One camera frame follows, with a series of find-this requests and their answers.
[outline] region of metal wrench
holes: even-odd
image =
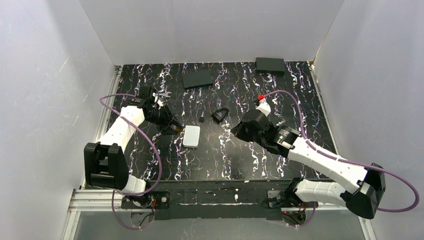
[[[170,97],[171,97],[171,96],[170,96],[171,94],[172,94],[172,92],[170,92],[170,91],[166,91],[166,92],[158,92],[158,93],[157,93],[157,95],[158,95],[158,96],[160,96],[160,97],[164,97],[164,98],[170,98]]]

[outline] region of robotic arm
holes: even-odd
[[[96,143],[84,148],[85,181],[90,186],[117,189],[123,193],[145,191],[146,181],[129,174],[124,151],[135,133],[135,128],[125,122],[126,118],[136,126],[144,121],[154,123],[163,135],[179,134],[184,127],[177,121],[167,105],[159,100],[151,87],[140,87],[139,94],[127,99],[116,119]]]
[[[259,97],[256,105],[256,109],[246,112],[241,122],[231,129],[237,138],[258,143],[272,154],[305,164],[334,180],[294,178],[285,191],[269,199],[270,207],[319,201],[347,207],[365,219],[374,218],[386,190],[382,172],[338,161],[341,156],[309,142],[299,131],[270,122],[271,108],[263,97]]]

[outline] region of marble surface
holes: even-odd
[[[258,74],[254,62],[175,63],[124,65],[117,93],[136,94],[140,86],[154,86],[158,91],[172,92],[166,104],[184,125],[200,126],[198,148],[183,146],[183,134],[160,135],[155,126],[143,122],[140,128],[152,139],[160,152],[162,180],[253,180],[293,177],[322,178],[319,172],[282,156],[270,154],[256,143],[235,138],[230,129],[242,115],[255,108],[253,99],[274,90],[292,93],[303,112],[306,133],[316,144],[334,152],[317,91],[307,62],[286,62],[288,72],[282,75]],[[214,85],[184,89],[182,74],[209,70]],[[113,106],[120,110],[122,97]],[[299,116],[288,97],[268,98],[270,119],[299,129]],[[211,113],[229,108],[229,116],[221,124],[211,119]],[[204,111],[205,122],[199,122]],[[116,119],[112,115],[109,125]],[[155,180],[158,163],[153,150],[141,134],[136,133],[125,149],[132,174]]]

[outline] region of black rectangular box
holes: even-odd
[[[284,75],[286,71],[286,63],[282,58],[256,58],[256,72],[258,73]]]
[[[188,89],[213,84],[214,80],[212,79],[211,72],[206,70],[183,74],[182,82],[184,84],[184,88]]]

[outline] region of white wall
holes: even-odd
[[[56,240],[114,66],[78,0],[0,2],[0,233]]]
[[[80,0],[115,65],[312,61],[344,0]]]
[[[424,194],[424,1],[346,0],[318,53],[329,124],[348,159],[394,170]],[[381,207],[413,202],[386,177]],[[424,208],[378,212],[378,239],[424,239]]]

